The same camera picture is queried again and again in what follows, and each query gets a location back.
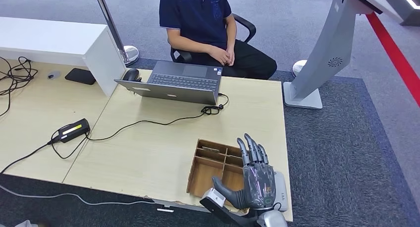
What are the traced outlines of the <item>person's right hand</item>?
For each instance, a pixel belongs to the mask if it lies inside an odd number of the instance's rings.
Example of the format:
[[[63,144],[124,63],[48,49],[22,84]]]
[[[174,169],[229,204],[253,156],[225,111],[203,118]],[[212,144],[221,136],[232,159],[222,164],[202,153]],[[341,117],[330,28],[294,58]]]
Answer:
[[[210,45],[208,54],[222,65],[230,64],[230,54],[219,47]]]

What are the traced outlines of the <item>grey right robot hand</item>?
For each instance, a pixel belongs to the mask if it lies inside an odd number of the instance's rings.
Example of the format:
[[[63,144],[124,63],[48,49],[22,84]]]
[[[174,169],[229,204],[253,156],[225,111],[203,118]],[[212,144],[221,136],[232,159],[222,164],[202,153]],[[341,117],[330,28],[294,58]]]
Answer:
[[[242,155],[244,188],[231,190],[216,176],[212,177],[213,187],[236,209],[272,208],[276,198],[273,166],[269,164],[268,155],[261,144],[247,133],[244,138],[246,142],[237,138]]]

